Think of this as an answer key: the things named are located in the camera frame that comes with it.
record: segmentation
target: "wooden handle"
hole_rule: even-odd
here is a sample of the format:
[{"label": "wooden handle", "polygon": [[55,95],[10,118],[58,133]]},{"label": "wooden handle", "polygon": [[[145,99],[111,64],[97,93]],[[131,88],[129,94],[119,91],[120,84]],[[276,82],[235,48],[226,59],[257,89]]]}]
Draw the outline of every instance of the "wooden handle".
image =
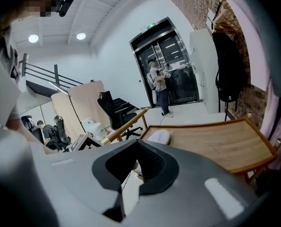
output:
[{"label": "wooden handle", "polygon": [[148,108],[145,108],[140,114],[137,114],[133,119],[131,119],[129,122],[127,122],[125,125],[123,125],[119,130],[116,130],[112,135],[110,135],[108,138],[102,140],[102,144],[109,145],[112,141],[114,141],[116,138],[119,139],[119,141],[122,140],[121,134],[125,132],[130,126],[137,122],[141,117],[144,121],[145,128],[147,129],[146,121],[145,121],[145,113],[148,111]]}]

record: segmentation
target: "wooden table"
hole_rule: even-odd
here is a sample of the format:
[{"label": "wooden table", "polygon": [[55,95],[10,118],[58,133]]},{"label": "wooden table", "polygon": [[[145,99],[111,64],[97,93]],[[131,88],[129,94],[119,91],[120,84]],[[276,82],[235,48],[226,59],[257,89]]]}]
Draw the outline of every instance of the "wooden table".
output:
[{"label": "wooden table", "polygon": [[236,175],[259,170],[277,155],[264,135],[248,119],[199,125],[150,125],[146,140],[157,130],[171,134],[170,146],[203,155]]}]

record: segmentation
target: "door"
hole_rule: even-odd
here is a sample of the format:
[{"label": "door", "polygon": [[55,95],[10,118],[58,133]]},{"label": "door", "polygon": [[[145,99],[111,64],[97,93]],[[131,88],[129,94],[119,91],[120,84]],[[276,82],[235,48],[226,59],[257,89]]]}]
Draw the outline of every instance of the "door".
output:
[{"label": "door", "polygon": [[[151,69],[149,59],[155,59],[156,68],[169,72],[166,85],[170,105],[197,101],[195,76],[176,33],[156,39],[139,51],[137,56],[145,79]],[[147,82],[146,86],[149,94],[152,94]]]}]

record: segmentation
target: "black pants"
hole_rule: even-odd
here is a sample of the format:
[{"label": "black pants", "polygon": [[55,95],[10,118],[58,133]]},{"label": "black pants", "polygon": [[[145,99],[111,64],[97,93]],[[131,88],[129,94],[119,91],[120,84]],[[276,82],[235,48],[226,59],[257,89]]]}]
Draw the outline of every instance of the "black pants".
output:
[{"label": "black pants", "polygon": [[163,113],[166,115],[169,113],[169,101],[168,101],[168,91],[164,89],[160,92],[156,91],[158,96],[158,102],[160,103]]}]

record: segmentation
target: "exit sign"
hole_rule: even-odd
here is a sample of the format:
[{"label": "exit sign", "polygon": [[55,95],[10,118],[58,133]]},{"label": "exit sign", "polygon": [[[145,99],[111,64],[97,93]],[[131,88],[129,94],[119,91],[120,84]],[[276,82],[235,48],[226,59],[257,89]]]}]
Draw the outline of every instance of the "exit sign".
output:
[{"label": "exit sign", "polygon": [[155,26],[155,24],[150,24],[150,25],[148,26],[148,29],[153,28],[154,26]]}]

